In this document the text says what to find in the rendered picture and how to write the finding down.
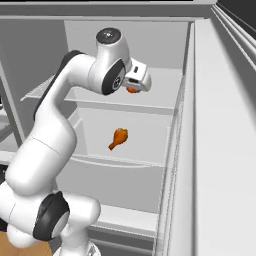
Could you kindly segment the clear glass fridge shelf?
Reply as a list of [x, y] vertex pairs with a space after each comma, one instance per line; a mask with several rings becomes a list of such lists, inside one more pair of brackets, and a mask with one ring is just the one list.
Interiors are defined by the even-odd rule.
[[79, 87], [73, 87], [66, 102], [75, 102], [84, 108], [171, 115], [181, 85], [180, 69], [150, 68], [152, 86], [148, 92], [129, 93], [124, 87], [103, 96]]
[[[74, 155], [162, 166], [171, 120], [168, 115], [80, 108]], [[128, 131], [128, 139], [110, 150], [118, 128]]]

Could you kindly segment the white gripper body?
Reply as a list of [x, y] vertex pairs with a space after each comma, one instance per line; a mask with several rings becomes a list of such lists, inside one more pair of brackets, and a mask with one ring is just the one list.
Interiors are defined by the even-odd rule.
[[125, 75], [124, 86], [127, 88], [148, 92], [151, 89], [151, 85], [151, 76], [148, 71], [142, 73], [129, 72]]

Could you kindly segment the grey open fridge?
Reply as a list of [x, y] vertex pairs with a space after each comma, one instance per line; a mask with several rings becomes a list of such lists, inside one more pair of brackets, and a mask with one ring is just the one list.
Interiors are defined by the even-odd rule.
[[[75, 156], [58, 175], [55, 187], [97, 198], [101, 205], [157, 215], [159, 229], [164, 185], [172, 169], [171, 152], [177, 141], [185, 79], [190, 24], [171, 19], [83, 18], [0, 19], [0, 95], [18, 143], [28, 136], [33, 112], [62, 58], [71, 50], [96, 53], [96, 34], [105, 27], [121, 30], [132, 57], [150, 68], [180, 69], [181, 85], [171, 115], [164, 164], [131, 163], [115, 159]], [[61, 111], [75, 129], [80, 108], [64, 102]], [[154, 256], [153, 251], [119, 247], [94, 239], [103, 256]]]

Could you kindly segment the white fridge drawer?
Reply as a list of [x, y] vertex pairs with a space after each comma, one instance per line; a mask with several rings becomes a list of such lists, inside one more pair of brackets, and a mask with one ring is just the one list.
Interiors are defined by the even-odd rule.
[[152, 252], [156, 226], [155, 213], [102, 205], [100, 217], [89, 233], [101, 242]]

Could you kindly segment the grey fridge door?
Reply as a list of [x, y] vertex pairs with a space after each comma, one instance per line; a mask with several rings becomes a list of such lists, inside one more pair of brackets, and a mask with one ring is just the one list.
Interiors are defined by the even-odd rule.
[[256, 66], [218, 16], [191, 26], [154, 256], [256, 256]]

